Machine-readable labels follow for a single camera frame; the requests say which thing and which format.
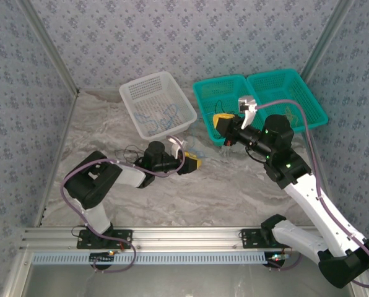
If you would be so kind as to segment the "teal plastic mesh basket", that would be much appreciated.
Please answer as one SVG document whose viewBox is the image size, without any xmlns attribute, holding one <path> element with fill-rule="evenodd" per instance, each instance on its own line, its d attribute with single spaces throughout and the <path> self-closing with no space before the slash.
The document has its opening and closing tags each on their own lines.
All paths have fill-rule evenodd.
<svg viewBox="0 0 369 297">
<path fill-rule="evenodd" d="M 328 123 L 328 116 L 312 94 L 300 74 L 293 69 L 281 69 L 247 77 L 247 82 L 256 92 L 261 104 L 279 100 L 293 100 L 305 112 L 309 129 L 314 129 Z M 304 132 L 304 122 L 301 112 L 290 103 L 280 103 L 258 112 L 265 120 L 272 114 L 281 114 L 287 117 L 294 132 Z"/>
<path fill-rule="evenodd" d="M 238 99 L 242 96 L 251 95 L 257 105 L 261 105 L 256 92 L 242 75 L 227 75 L 201 80 L 194 83 L 193 90 L 209 137 L 218 147 L 224 144 L 225 139 L 214 129 L 213 115 L 230 113 L 244 117 L 238 108 Z"/>
</svg>

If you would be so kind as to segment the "white plastic mesh basket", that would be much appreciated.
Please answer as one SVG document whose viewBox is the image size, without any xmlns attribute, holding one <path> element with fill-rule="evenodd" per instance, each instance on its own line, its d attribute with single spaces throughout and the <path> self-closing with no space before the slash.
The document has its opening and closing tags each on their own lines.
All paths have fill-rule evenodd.
<svg viewBox="0 0 369 297">
<path fill-rule="evenodd" d="M 181 133 L 198 118 L 187 96 L 167 71 L 123 84 L 119 94 L 138 134 L 149 142 Z"/>
</svg>

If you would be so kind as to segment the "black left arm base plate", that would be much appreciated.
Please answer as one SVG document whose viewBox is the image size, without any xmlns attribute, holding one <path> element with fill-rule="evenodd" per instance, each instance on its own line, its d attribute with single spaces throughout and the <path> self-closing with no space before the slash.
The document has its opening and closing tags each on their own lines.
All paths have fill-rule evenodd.
<svg viewBox="0 0 369 297">
<path fill-rule="evenodd" d="M 103 233 L 104 236 L 112 238 L 124 239 L 132 242 L 133 230 L 130 229 L 114 229 L 110 228 Z M 91 232 L 88 228 L 80 230 L 77 235 L 78 249 L 130 249 L 128 243 L 113 241 L 110 239 L 101 238 Z"/>
</svg>

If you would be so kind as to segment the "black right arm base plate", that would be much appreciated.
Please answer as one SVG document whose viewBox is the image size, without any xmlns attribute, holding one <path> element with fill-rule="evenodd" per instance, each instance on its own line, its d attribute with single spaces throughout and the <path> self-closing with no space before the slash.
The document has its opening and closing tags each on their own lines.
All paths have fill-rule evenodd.
<svg viewBox="0 0 369 297">
<path fill-rule="evenodd" d="M 289 247 L 278 243 L 271 233 L 260 228 L 241 229 L 238 235 L 244 249 L 283 249 Z"/>
</svg>

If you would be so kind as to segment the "grey metal sheet panel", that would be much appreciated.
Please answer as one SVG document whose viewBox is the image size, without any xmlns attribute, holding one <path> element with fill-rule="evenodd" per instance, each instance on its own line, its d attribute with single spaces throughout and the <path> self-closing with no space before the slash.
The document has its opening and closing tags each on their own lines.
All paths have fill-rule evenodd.
<svg viewBox="0 0 369 297">
<path fill-rule="evenodd" d="M 251 264 L 156 263 L 109 274 L 70 257 L 83 255 L 19 254 L 0 297 L 369 297 L 355 285 L 333 287 L 306 259 L 280 272 Z"/>
</svg>

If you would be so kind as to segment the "small circuit board with LED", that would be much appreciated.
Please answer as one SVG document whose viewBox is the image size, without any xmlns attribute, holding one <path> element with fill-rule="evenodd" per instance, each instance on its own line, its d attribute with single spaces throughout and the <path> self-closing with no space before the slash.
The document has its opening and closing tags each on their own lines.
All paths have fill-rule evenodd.
<svg viewBox="0 0 369 297">
<path fill-rule="evenodd" d="M 264 256 L 267 261 L 264 266 L 270 269 L 281 269 L 284 266 L 285 261 L 289 258 L 288 255 L 280 254 L 278 252 L 265 252 Z"/>
<path fill-rule="evenodd" d="M 96 266 L 111 266 L 114 262 L 114 259 L 115 255 L 112 252 L 92 252 L 89 255 L 90 264 Z"/>
</svg>

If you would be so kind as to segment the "aluminium side rail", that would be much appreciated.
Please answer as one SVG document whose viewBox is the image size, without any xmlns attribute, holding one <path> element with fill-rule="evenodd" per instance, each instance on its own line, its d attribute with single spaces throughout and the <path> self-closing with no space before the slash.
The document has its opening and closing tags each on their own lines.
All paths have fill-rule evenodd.
<svg viewBox="0 0 369 297">
<path fill-rule="evenodd" d="M 66 137 L 67 137 L 67 134 L 68 134 L 69 126 L 70 126 L 70 123 L 71 123 L 72 115 L 74 113 L 74 109 L 75 109 L 76 101 L 77 101 L 78 97 L 79 97 L 79 91 L 77 91 L 74 94 L 73 98 L 72 98 L 72 103 L 70 105 L 70 109 L 69 109 L 68 114 L 67 114 L 67 119 L 66 119 L 66 122 L 65 122 L 65 125 L 64 125 L 63 133 L 61 134 L 61 137 L 60 137 L 59 146 L 58 146 L 58 149 L 57 149 L 55 157 L 54 157 L 54 162 L 52 164 L 52 169 L 51 169 L 50 175 L 49 175 L 49 177 L 47 179 L 47 182 L 46 182 L 46 187 L 45 187 L 45 190 L 44 190 L 42 198 L 41 198 L 41 202 L 40 202 L 40 205 L 39 205 L 39 208 L 38 208 L 37 215 L 35 217 L 35 221 L 33 223 L 33 227 L 38 228 L 38 227 L 41 226 L 43 216 L 44 216 L 44 212 L 45 212 L 45 209 L 46 209 L 46 205 L 48 203 L 48 198 L 49 198 L 51 189 L 53 188 L 55 176 L 56 176 L 57 170 L 59 168 L 59 163 L 60 163 L 60 160 L 61 160 L 61 157 L 62 157 L 62 154 L 63 154 Z"/>
<path fill-rule="evenodd" d="M 305 147 L 309 158 L 309 164 L 313 172 L 315 172 L 315 163 L 318 166 L 318 173 L 319 173 L 319 180 L 320 180 L 320 186 L 324 193 L 331 198 L 331 190 L 329 188 L 328 180 L 326 177 L 326 174 L 324 172 L 323 164 L 321 161 L 321 157 L 319 155 L 316 142 L 314 140 L 314 137 L 312 135 L 312 132 L 310 132 L 310 140 L 307 139 L 306 133 L 303 133 L 303 138 L 305 141 Z"/>
</svg>

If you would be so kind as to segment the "aluminium mounting rail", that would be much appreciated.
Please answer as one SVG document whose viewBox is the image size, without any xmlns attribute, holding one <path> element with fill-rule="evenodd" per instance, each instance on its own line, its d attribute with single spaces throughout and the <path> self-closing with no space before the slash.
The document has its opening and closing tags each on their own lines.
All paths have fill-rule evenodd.
<svg viewBox="0 0 369 297">
<path fill-rule="evenodd" d="M 132 227 L 132 244 L 139 252 L 228 252 L 243 249 L 242 226 Z M 23 251 L 73 251 L 79 228 L 27 228 L 19 248 Z"/>
</svg>

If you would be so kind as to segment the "aluminium corner post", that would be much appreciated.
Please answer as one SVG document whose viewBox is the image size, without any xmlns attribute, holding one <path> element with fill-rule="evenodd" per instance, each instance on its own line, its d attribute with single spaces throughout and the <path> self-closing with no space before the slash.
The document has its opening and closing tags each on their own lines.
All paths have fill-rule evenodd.
<svg viewBox="0 0 369 297">
<path fill-rule="evenodd" d="M 336 33 L 339 31 L 346 15 L 353 6 L 355 0 L 338 0 L 331 16 L 328 18 L 322 33 L 317 39 L 317 42 L 307 59 L 300 76 L 307 83 L 312 78 L 318 64 L 329 48 Z"/>
<path fill-rule="evenodd" d="M 71 94 L 77 95 L 78 88 L 66 67 L 63 59 L 61 58 L 57 47 L 54 45 L 53 40 L 49 36 L 47 29 L 45 28 L 42 19 L 39 17 L 37 11 L 32 5 L 30 0 L 15 0 L 21 8 L 25 18 L 27 19 L 29 26 L 40 41 L 45 53 L 49 57 L 50 61 L 57 70 L 60 78 L 63 80 L 64 85 L 70 91 Z"/>
</svg>

